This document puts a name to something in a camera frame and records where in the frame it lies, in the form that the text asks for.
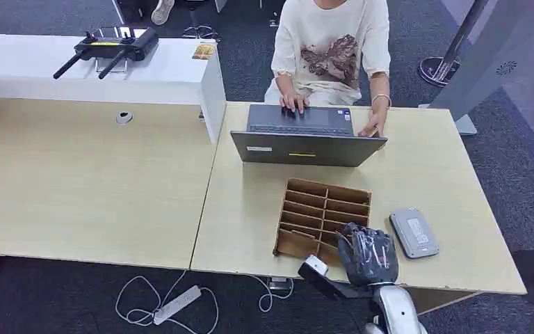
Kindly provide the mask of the person's right hand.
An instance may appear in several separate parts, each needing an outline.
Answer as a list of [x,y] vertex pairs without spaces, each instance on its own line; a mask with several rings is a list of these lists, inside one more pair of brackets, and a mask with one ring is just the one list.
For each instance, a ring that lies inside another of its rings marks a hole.
[[280,98],[280,105],[287,111],[303,114],[305,109],[309,107],[309,100],[307,96],[299,93],[283,93]]

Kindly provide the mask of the person's left hand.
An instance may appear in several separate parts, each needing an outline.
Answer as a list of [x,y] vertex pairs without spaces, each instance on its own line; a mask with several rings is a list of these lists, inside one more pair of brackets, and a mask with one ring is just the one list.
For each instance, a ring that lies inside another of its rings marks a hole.
[[387,119],[387,110],[372,111],[367,124],[358,133],[361,137],[383,137],[383,130]]

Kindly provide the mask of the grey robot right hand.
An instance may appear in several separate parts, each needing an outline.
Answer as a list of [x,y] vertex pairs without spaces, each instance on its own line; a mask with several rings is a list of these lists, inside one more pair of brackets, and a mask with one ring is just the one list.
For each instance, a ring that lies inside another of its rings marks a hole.
[[348,223],[337,233],[339,257],[349,282],[354,286],[394,284],[398,260],[392,236]]

